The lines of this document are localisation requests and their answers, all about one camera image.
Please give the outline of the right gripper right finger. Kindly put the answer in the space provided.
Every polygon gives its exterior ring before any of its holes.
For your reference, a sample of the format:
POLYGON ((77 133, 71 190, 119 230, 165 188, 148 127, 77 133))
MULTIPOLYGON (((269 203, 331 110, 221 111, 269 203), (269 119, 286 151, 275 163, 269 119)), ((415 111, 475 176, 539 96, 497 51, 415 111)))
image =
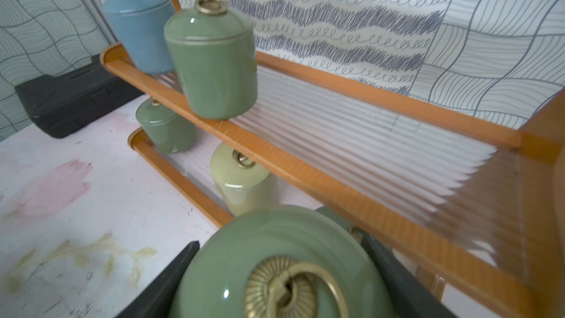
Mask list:
POLYGON ((398 317, 456 318, 384 244, 369 234, 363 235, 360 244, 383 278, 398 317))

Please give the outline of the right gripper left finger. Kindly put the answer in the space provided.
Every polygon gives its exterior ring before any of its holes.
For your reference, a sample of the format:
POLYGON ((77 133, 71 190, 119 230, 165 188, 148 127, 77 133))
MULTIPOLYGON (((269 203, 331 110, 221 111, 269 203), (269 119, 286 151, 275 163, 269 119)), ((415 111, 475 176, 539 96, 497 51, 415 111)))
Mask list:
POLYGON ((190 242, 153 282, 116 317, 152 318, 169 316, 182 277, 199 250, 200 243, 198 241, 190 242))

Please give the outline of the green canister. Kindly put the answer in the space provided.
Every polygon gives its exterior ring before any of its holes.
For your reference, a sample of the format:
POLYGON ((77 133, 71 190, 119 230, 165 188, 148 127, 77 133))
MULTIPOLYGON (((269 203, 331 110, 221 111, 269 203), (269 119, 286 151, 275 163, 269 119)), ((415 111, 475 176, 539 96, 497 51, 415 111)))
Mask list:
POLYGON ((164 36, 190 108, 204 119, 241 116, 257 101, 254 24, 225 0, 196 0, 164 36))
POLYGON ((394 317, 369 255, 331 218, 299 206, 243 214, 198 251, 171 317, 394 317))
POLYGON ((162 153, 183 153, 196 142, 196 126, 154 98, 144 101, 136 110, 135 117, 162 153))
POLYGON ((316 209, 316 212, 334 221, 337 225, 347 231, 359 244, 362 243, 365 232, 362 229, 354 226, 351 222, 341 216, 341 214, 333 211, 327 206, 322 206, 316 209))

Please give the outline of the blue canister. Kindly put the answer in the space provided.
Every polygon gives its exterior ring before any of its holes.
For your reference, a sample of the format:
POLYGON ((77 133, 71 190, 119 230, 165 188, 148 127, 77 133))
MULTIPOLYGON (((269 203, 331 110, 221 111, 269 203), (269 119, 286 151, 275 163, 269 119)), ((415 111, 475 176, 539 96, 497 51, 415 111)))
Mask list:
POLYGON ((135 66, 147 74, 175 70, 164 26, 175 14, 172 0, 106 0, 102 11, 135 66))

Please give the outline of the wooden three-tier shelf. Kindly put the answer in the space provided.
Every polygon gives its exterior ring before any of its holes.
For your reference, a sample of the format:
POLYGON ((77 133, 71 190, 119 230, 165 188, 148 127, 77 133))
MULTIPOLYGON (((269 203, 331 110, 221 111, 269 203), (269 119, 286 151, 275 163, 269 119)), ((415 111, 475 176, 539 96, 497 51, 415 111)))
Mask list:
POLYGON ((564 0, 225 1, 255 25, 244 115, 122 44, 104 67, 493 312, 564 315, 564 0))

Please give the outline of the yellow-green canister bottom centre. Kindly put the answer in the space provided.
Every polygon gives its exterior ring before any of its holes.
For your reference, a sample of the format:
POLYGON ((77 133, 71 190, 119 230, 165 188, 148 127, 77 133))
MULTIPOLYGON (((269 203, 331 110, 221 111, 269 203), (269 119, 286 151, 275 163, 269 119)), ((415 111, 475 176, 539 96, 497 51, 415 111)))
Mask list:
POLYGON ((233 216, 279 203, 277 177, 224 142, 212 154, 210 173, 233 216))

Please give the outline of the black plastic tool case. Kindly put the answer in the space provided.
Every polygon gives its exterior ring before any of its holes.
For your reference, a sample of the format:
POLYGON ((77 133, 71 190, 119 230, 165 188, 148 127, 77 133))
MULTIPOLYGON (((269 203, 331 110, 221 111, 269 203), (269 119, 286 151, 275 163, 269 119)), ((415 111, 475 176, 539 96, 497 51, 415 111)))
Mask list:
POLYGON ((98 54, 73 72, 23 82, 16 94, 30 120, 53 138, 65 138, 143 95, 106 71, 98 54))

